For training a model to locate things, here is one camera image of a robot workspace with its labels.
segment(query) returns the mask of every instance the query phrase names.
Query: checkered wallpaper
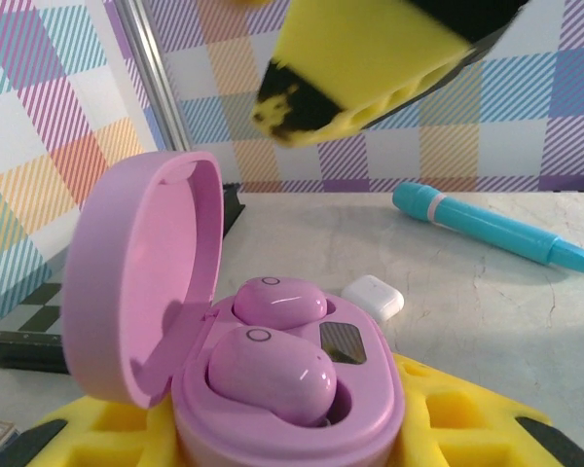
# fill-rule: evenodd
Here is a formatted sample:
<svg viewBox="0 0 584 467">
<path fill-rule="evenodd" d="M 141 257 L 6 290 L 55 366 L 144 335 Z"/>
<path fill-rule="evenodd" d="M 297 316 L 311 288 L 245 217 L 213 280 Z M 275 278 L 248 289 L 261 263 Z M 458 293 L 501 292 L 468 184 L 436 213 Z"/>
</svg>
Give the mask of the checkered wallpaper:
<svg viewBox="0 0 584 467">
<path fill-rule="evenodd" d="M 246 191 L 584 189 L 584 0 L 532 0 L 484 62 L 347 140 L 284 150 L 248 121 L 289 0 L 149 0 L 195 147 Z"/>
<path fill-rule="evenodd" d="M 104 170 L 153 140 L 132 124 L 84 0 L 0 0 L 0 317 L 51 276 Z"/>
</svg>

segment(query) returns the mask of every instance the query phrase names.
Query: pink earbud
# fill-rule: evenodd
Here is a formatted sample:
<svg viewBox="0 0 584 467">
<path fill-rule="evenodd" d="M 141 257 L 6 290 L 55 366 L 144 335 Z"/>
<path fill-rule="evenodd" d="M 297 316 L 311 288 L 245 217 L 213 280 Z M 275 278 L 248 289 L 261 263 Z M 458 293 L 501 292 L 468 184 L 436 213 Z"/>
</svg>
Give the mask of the pink earbud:
<svg viewBox="0 0 584 467">
<path fill-rule="evenodd" d="M 299 426 L 324 420 L 337 385 L 331 359 L 316 345 L 248 326 L 235 328 L 216 344 L 207 375 L 219 395 Z"/>
<path fill-rule="evenodd" d="M 234 314 L 250 326 L 286 330 L 322 319 L 327 299 L 307 280 L 256 277 L 237 291 Z"/>
</svg>

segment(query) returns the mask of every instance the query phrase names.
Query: yellow foam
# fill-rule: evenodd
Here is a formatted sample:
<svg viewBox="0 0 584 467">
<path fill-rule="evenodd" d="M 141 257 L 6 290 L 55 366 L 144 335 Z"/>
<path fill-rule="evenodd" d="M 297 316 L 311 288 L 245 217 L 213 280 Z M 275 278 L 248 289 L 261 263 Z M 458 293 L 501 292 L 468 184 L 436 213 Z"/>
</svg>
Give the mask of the yellow foam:
<svg viewBox="0 0 584 467">
<path fill-rule="evenodd" d="M 406 1 L 293 0 L 273 61 L 290 67 L 344 111 L 323 128 L 294 131 L 283 141 L 272 135 L 272 125 L 281 121 L 281 109 L 294 109 L 282 107 L 275 96 L 256 103 L 253 115 L 263 120 L 254 124 L 284 146 L 353 135 L 435 85 L 472 48 Z"/>
<path fill-rule="evenodd" d="M 401 355 L 407 401 L 388 467 L 562 467 L 515 420 L 546 415 Z M 67 426 L 29 467 L 190 467 L 170 398 L 150 411 L 84 397 L 49 414 Z"/>
</svg>

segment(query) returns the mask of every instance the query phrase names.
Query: table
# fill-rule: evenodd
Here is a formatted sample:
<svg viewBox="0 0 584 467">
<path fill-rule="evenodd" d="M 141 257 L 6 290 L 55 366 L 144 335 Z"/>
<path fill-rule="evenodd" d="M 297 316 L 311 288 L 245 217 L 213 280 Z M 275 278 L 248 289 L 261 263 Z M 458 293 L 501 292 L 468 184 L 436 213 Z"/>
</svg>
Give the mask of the table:
<svg viewBox="0 0 584 467">
<path fill-rule="evenodd" d="M 458 194 L 584 246 L 584 194 Z M 584 275 L 545 268 L 404 215 L 385 194 L 242 195 L 217 299 L 258 275 L 338 294 L 370 273 L 404 309 L 394 351 L 549 414 L 584 448 Z M 0 370 L 0 418 L 27 428 L 80 397 L 68 376 Z"/>
</svg>

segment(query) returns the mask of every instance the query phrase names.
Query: blue marker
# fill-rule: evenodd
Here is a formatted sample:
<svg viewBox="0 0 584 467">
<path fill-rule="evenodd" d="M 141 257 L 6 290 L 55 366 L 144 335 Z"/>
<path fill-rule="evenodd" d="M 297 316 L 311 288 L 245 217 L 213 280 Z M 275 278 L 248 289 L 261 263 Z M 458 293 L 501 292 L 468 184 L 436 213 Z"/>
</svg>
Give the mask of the blue marker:
<svg viewBox="0 0 584 467">
<path fill-rule="evenodd" d="M 392 201 L 415 219 L 468 234 L 541 265 L 584 272 L 584 249 L 554 233 L 449 198 L 428 185 L 401 183 L 394 190 Z"/>
</svg>

